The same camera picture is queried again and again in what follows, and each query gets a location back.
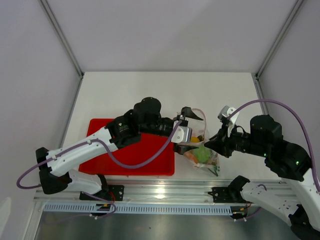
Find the yellow lemon fruit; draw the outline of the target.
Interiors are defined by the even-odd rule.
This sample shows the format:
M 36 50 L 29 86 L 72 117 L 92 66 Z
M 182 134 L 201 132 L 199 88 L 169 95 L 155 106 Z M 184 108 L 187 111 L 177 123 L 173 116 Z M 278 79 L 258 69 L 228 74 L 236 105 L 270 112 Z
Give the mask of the yellow lemon fruit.
M 192 136 L 190 139 L 191 143 L 199 143 L 201 140 L 198 137 Z

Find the green round fruit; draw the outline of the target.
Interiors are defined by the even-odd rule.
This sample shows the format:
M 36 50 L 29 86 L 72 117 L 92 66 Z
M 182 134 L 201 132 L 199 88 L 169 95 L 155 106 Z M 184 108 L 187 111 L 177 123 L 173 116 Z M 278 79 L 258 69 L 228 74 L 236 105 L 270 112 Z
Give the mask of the green round fruit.
M 212 150 L 200 145 L 199 148 L 193 150 L 193 155 L 198 159 L 199 163 L 205 163 L 211 158 Z

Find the clear zip top bag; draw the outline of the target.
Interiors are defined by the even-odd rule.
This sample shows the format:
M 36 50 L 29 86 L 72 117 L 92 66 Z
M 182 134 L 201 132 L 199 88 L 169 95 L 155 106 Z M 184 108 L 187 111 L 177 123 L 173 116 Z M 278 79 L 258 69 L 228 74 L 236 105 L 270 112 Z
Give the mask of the clear zip top bag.
M 219 155 L 214 150 L 204 146 L 210 136 L 206 115 L 199 108 L 192 108 L 191 110 L 202 120 L 189 120 L 188 126 L 192 128 L 189 145 L 196 148 L 185 152 L 183 156 L 192 163 L 197 172 L 206 176 L 218 177 L 220 173 Z

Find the longan bunch with leaves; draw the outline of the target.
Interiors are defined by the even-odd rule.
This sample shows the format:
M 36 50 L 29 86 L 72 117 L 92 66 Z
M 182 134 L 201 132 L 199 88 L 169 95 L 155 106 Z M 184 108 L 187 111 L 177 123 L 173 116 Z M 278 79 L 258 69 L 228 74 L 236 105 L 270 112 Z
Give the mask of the longan bunch with leaves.
M 204 140 L 204 137 L 202 135 L 199 135 L 197 138 L 199 139 L 200 142 Z

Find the green onion stalk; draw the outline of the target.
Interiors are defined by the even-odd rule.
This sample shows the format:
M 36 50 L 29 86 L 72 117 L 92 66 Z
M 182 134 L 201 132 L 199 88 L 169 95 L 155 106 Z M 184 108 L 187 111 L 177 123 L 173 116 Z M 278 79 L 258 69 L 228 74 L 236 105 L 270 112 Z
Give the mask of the green onion stalk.
M 217 165 L 207 165 L 206 168 L 210 173 L 212 173 L 216 177 L 219 176 L 219 172 L 220 172 L 220 167 L 219 166 L 217 166 Z

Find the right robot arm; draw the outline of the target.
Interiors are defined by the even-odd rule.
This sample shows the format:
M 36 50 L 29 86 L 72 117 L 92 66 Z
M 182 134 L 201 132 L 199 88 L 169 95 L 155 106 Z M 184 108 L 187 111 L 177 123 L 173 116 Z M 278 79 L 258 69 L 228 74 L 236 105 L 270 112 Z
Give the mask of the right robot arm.
M 264 163 L 290 185 L 299 202 L 281 199 L 244 176 L 237 176 L 227 187 L 227 195 L 236 202 L 251 202 L 287 223 L 301 240 L 320 238 L 320 195 L 313 182 L 312 161 L 307 151 L 284 140 L 282 126 L 269 115 L 250 120 L 250 132 L 229 130 L 231 121 L 218 116 L 222 126 L 204 145 L 229 158 L 234 151 L 264 158 Z

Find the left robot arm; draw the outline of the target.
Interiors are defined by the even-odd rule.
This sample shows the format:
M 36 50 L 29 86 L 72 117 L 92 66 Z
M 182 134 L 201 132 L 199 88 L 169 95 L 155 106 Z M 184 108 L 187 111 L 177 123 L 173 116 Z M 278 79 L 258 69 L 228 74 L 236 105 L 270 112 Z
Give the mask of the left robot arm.
M 36 150 L 39 165 L 40 185 L 47 195 L 64 190 L 78 191 L 93 195 L 97 200 L 108 196 L 109 188 L 101 174 L 87 174 L 75 170 L 75 167 L 105 153 L 112 153 L 138 143 L 142 134 L 166 137 L 165 144 L 148 160 L 136 165 L 113 161 L 126 169 L 138 169 L 153 161 L 169 143 L 174 151 L 181 153 L 190 142 L 192 128 L 188 120 L 201 120 L 190 107 L 183 107 L 176 117 L 170 119 L 161 116 L 161 103 L 153 97 L 146 97 L 134 105 L 124 115 L 118 116 L 106 126 L 83 140 L 56 150 L 41 147 Z

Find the red plastic tray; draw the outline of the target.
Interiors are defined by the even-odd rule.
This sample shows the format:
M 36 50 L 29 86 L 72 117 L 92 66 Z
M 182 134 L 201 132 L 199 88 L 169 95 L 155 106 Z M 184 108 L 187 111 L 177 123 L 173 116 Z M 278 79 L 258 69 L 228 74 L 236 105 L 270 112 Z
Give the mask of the red plastic tray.
M 141 141 L 113 152 L 113 156 L 125 165 L 137 165 L 152 157 L 166 142 L 167 138 L 143 133 Z M 175 153 L 170 143 L 151 163 L 127 169 L 117 165 L 105 153 L 79 165 L 78 170 L 86 174 L 113 176 L 172 176 L 175 173 Z

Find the aluminium frame rail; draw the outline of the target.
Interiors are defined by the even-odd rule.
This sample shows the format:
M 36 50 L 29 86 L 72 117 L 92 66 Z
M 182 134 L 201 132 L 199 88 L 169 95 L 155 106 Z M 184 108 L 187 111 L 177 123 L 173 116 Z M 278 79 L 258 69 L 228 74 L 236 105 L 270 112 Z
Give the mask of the aluminium frame rail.
M 212 201 L 208 195 L 212 187 L 227 187 L 230 180 L 108 180 L 110 185 L 123 185 L 124 197 L 122 203 L 196 203 L 204 204 Z M 284 198 L 292 195 L 291 188 L 280 180 L 262 181 L 267 191 Z M 42 190 L 36 190 L 35 202 L 79 202 L 79 193 L 64 190 L 60 193 L 47 195 Z

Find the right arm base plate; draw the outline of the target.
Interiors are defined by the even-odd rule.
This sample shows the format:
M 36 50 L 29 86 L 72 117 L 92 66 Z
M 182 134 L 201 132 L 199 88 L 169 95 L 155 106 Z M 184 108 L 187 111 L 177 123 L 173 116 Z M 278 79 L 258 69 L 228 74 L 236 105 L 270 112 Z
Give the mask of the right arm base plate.
M 229 187 L 212 187 L 211 191 L 207 192 L 213 199 L 214 203 L 236 203 L 244 204 L 244 200 L 239 191 L 230 189 Z

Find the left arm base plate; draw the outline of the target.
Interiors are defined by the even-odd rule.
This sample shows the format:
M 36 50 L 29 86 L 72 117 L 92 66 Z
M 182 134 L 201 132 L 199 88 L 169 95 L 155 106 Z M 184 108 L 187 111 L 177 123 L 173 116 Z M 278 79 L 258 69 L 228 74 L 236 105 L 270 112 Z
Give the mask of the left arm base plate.
M 81 191 L 79 199 L 82 201 L 107 200 L 110 202 L 122 201 L 125 187 L 123 185 L 108 185 L 107 187 L 96 187 L 88 191 Z

